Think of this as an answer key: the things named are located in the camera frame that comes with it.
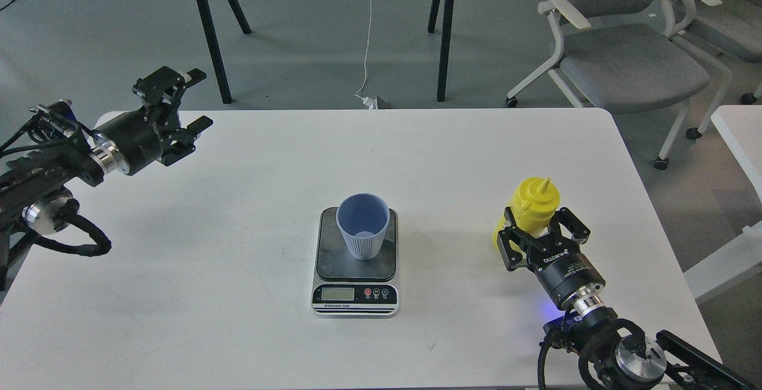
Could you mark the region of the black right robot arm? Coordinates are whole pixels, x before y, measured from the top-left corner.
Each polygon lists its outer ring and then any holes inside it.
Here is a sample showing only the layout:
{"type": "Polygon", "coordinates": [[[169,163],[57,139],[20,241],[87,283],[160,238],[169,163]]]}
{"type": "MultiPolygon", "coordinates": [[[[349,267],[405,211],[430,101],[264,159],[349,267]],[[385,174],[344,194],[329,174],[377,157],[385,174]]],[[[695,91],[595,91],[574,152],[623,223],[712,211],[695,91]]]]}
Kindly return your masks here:
{"type": "Polygon", "coordinates": [[[655,339],[604,305],[599,271],[580,251],[589,229],[566,207],[550,219],[547,233],[521,229],[511,207],[504,209],[498,248],[509,271],[525,267],[544,287],[563,316],[544,325],[537,361],[538,387],[544,389],[550,349],[577,354],[580,378],[590,389],[651,389],[665,376],[684,389],[752,389],[754,385],[696,347],[661,330],[655,339]]]}

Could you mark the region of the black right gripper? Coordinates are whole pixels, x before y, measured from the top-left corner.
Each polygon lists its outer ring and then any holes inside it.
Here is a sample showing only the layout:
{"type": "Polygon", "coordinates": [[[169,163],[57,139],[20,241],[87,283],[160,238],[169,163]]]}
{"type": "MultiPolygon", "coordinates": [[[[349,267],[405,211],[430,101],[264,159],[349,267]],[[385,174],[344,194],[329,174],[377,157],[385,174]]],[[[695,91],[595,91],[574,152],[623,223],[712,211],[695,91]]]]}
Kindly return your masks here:
{"type": "Polygon", "coordinates": [[[591,285],[599,291],[606,285],[601,273],[580,251],[591,232],[569,208],[561,207],[550,219],[551,239],[538,239],[518,227],[510,206],[504,209],[504,220],[503,229],[498,230],[498,249],[506,270],[528,268],[559,310],[570,308],[570,298],[580,288],[591,285]],[[561,227],[571,238],[563,236],[561,227]]]}

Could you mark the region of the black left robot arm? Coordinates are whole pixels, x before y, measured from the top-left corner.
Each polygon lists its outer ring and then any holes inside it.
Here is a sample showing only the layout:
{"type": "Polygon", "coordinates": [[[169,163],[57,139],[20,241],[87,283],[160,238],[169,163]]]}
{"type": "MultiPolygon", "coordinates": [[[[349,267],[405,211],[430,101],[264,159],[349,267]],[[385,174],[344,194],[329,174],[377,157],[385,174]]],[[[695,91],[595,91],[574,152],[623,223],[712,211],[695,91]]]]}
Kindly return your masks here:
{"type": "Polygon", "coordinates": [[[168,167],[194,152],[194,141],[212,125],[202,116],[187,127],[179,120],[186,90],[203,81],[199,69],[161,67],[136,81],[142,100],[95,129],[79,122],[68,100],[32,108],[32,118],[2,144],[2,156],[18,154],[2,174],[2,288],[8,271],[33,245],[85,257],[106,254],[111,241],[79,213],[65,184],[78,178],[97,186],[114,170],[126,175],[152,162],[168,167]]]}

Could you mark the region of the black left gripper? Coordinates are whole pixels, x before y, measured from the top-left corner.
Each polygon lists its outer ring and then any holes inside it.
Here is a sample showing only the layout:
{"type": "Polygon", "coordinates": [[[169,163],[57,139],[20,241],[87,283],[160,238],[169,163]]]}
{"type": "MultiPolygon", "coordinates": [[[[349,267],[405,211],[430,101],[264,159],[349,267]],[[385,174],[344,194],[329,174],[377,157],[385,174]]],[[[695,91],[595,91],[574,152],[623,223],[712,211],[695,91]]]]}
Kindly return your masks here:
{"type": "Polygon", "coordinates": [[[95,129],[97,143],[114,148],[120,172],[133,176],[155,160],[169,167],[195,151],[194,142],[213,120],[200,116],[182,129],[179,106],[186,89],[206,78],[198,68],[185,73],[163,66],[136,81],[132,91],[141,98],[142,108],[95,129]]]}

